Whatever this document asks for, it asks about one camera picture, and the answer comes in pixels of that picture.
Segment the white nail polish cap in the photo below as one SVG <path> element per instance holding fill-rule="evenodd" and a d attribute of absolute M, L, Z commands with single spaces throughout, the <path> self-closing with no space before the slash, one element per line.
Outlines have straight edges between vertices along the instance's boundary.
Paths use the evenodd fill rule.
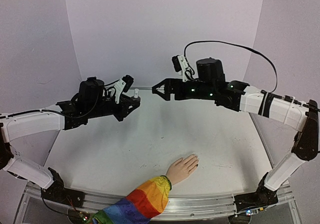
<path fill-rule="evenodd" d="M 140 90 L 137 89 L 137 88 L 134 90 L 134 95 L 133 95 L 133 97 L 134 97 L 135 99 L 138 99 L 138 98 L 139 98 L 139 91 L 140 91 Z"/>

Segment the purple nail polish bottle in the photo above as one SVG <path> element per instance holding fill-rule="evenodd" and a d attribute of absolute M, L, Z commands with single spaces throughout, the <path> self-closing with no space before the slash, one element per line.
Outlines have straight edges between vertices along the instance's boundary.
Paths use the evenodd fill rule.
<path fill-rule="evenodd" d="M 138 104 L 138 103 L 140 103 L 140 101 L 141 101 L 141 98 L 138 96 L 138 97 L 131 97 L 130 98 L 131 99 L 131 101 L 134 103 L 134 104 Z"/>

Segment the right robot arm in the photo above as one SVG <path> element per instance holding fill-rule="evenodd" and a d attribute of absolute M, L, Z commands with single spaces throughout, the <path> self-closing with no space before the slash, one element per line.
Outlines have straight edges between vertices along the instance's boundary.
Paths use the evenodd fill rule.
<path fill-rule="evenodd" d="M 303 100 L 320 100 L 320 77 L 297 76 L 288 77 L 280 82 L 280 92 L 292 94 Z M 191 121 L 188 116 L 175 118 L 170 111 L 159 110 L 154 121 L 178 137 L 183 131 L 184 120 Z M 266 152 L 272 162 L 278 163 L 292 146 L 294 131 L 277 121 L 252 115 L 252 123 L 264 143 Z M 316 158 L 304 166 L 289 179 L 303 223 L 314 222 L 320 216 L 320 160 Z"/>

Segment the rainbow sleeve forearm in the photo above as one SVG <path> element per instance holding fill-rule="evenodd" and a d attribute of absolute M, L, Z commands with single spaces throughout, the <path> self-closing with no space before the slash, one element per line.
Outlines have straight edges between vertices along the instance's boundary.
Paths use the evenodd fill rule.
<path fill-rule="evenodd" d="M 148 224 L 165 210 L 172 189 L 162 175 L 147 180 L 115 204 L 91 215 L 88 224 Z"/>

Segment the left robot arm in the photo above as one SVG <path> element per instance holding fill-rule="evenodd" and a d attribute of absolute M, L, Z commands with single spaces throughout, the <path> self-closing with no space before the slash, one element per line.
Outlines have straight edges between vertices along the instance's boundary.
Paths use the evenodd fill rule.
<path fill-rule="evenodd" d="M 12 146 L 12 142 L 43 133 L 69 131 L 86 125 L 89 119 L 104 116 L 114 116 L 118 121 L 123 121 L 140 106 L 138 93 L 135 90 L 133 96 L 112 96 L 104 92 L 93 97 L 76 94 L 70 101 L 57 103 L 57 110 L 44 108 L 1 115 L 0 168 L 38 186 L 41 197 L 46 201 L 82 207 L 84 192 L 67 188 L 58 171 L 24 157 Z"/>

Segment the mannequin hand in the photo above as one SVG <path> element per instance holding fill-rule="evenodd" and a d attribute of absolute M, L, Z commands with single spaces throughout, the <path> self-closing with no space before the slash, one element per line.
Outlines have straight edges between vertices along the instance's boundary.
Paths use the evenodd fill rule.
<path fill-rule="evenodd" d="M 199 166 L 199 158 L 196 154 L 191 154 L 186 158 L 180 158 L 170 165 L 166 172 L 166 177 L 174 186 L 187 179 Z"/>

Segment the aluminium back edge strip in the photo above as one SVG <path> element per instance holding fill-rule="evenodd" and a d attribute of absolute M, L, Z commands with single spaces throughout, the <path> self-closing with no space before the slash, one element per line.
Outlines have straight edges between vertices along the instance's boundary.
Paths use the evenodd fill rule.
<path fill-rule="evenodd" d="M 130 89 L 131 89 L 131 90 L 134 90 L 134 89 L 139 89 L 139 90 L 150 90 L 150 91 L 152 91 L 152 90 L 153 90 L 153 88 L 152 88 L 152 87 L 142 87 L 142 86 L 131 87 Z M 155 90 L 164 90 L 164 87 L 155 88 Z"/>

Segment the aluminium front rail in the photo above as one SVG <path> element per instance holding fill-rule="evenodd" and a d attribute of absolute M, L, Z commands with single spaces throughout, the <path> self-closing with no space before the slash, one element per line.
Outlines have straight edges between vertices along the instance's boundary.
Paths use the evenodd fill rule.
<path fill-rule="evenodd" d="M 256 191 L 220 196 L 170 197 L 173 189 L 166 176 L 145 181 L 126 196 L 82 192 L 56 185 L 41 189 L 28 184 L 26 194 L 34 194 L 49 207 L 69 207 L 86 223 L 147 223 L 160 221 L 208 220 L 218 217 L 250 217 L 293 200 L 289 185 L 271 191 L 259 184 Z"/>

